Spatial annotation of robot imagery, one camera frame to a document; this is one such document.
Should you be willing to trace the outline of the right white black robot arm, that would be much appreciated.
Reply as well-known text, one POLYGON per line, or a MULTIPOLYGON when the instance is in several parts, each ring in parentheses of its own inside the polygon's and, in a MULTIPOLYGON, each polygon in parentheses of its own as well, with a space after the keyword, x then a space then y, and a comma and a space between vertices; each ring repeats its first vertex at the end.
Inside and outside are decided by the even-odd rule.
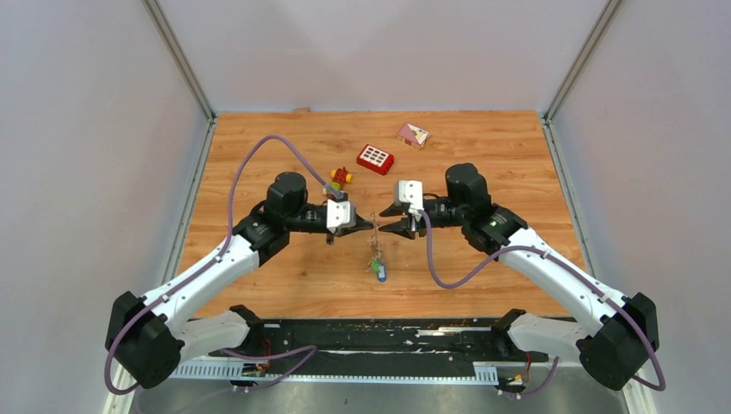
POLYGON ((629 297, 552 249, 523 218, 492 201, 486 178, 472 163, 450 166, 445 181, 444 196, 429 196, 420 181, 397 181, 392 204, 379 214, 396 221, 380 231, 410 240, 424 237, 429 272, 444 289, 463 286, 496 261, 533 281, 573 319, 512 310, 491 338, 497 356, 510 361, 525 351, 579 361, 592 379, 615 391, 630 380, 657 392, 667 388, 656 355, 657 307, 647 295, 629 297), (469 245, 487 257, 462 279, 447 283, 436 272, 433 242, 435 229, 450 227, 459 227, 469 245))

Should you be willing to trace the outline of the large clear keyring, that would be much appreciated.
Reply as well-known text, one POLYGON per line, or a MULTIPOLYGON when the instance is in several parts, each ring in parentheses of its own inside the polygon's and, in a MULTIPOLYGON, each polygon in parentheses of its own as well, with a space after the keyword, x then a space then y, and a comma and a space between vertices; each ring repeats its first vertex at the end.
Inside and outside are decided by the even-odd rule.
POLYGON ((372 210, 370 219, 373 225, 373 234, 369 238, 369 245, 372 251, 372 262, 377 262, 382 260, 382 248, 378 239, 378 215, 375 213, 375 210, 372 210))

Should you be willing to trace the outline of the bunch of coloured keys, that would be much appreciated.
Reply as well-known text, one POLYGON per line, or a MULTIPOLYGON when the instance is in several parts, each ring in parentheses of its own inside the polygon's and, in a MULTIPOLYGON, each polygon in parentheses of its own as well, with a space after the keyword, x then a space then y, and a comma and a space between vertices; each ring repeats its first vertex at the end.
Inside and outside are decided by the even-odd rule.
POLYGON ((387 280, 387 268, 383 260, 378 257, 372 257, 369 261, 369 267, 375 272, 379 282, 385 282, 387 280))

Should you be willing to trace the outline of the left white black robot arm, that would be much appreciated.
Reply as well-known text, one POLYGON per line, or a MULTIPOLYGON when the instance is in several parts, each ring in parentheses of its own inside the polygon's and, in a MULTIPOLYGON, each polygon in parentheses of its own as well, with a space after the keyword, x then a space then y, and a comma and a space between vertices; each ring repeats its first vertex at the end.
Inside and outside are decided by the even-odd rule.
POLYGON ((136 296, 124 292, 112 304, 105 347, 145 389, 165 381, 184 361, 235 348, 256 355, 264 333, 245 306, 236 305, 217 317, 194 315, 238 278, 265 265, 290 242, 293 232, 323 234, 327 243, 355 232, 371 230, 347 196, 322 204, 308 201, 303 175, 280 173, 266 197, 228 230, 223 241, 175 279, 136 296))

